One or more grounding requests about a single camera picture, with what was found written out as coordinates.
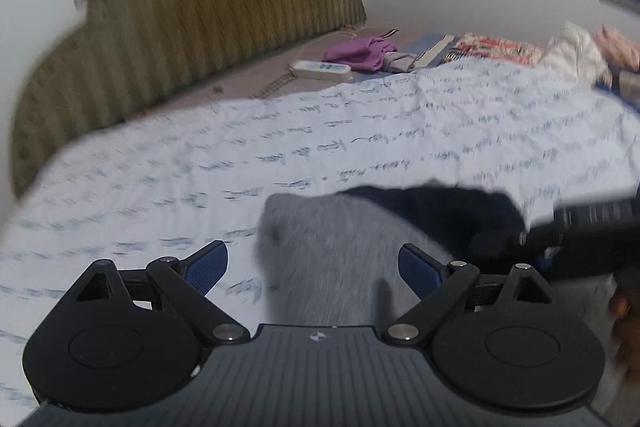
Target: colorful fabric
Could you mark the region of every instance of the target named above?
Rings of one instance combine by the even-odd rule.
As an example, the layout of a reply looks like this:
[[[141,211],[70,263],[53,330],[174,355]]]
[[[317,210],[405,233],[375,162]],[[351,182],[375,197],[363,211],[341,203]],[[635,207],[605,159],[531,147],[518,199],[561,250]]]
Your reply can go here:
[[[516,42],[466,33],[456,45],[444,55],[440,63],[446,64],[459,58],[476,56],[493,58],[495,60],[506,60],[523,66],[533,66],[540,60],[544,52],[544,49],[532,44],[527,44],[526,42]]]

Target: grey blanket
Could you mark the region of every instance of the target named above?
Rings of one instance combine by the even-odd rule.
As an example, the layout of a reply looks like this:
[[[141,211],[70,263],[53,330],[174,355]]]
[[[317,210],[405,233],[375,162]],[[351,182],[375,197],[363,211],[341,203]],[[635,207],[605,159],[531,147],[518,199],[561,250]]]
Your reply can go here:
[[[361,198],[335,194],[267,199],[258,259],[280,324],[386,327],[418,302],[398,274],[398,251],[413,243],[452,260],[404,219]]]

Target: black cloth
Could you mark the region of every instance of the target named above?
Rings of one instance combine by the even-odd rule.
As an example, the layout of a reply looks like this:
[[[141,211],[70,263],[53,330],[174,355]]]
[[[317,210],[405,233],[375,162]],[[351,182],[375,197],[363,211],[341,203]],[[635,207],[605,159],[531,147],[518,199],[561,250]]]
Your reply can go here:
[[[362,186],[344,194],[366,198],[407,220],[454,258],[473,262],[471,239],[484,230],[525,229],[513,201],[502,192],[420,185],[412,188]]]

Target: white cloth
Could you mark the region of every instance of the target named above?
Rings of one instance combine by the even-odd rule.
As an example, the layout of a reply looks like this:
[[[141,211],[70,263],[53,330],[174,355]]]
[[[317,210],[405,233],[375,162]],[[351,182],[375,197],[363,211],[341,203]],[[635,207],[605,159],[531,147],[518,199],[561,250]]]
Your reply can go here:
[[[568,80],[591,86],[607,70],[607,63],[589,32],[567,22],[549,41],[537,67],[550,68]]]
[[[612,96],[482,58],[94,132],[42,170],[0,243],[0,425],[36,407],[24,343],[95,259],[142,268],[223,239],[229,268],[208,297],[255,331],[270,320],[254,258],[269,194],[437,178],[505,190],[530,221],[561,199],[635,190],[638,137]]]

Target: blue gripper pad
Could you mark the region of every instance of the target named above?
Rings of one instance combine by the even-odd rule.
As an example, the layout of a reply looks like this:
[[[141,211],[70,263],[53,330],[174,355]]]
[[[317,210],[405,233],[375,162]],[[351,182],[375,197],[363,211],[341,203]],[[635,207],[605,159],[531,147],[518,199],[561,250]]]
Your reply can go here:
[[[222,279],[228,265],[228,253],[222,241],[214,241],[184,261],[184,279],[206,295]]]
[[[398,253],[398,271],[402,280],[422,300],[447,277],[447,268],[414,245],[404,245]]]

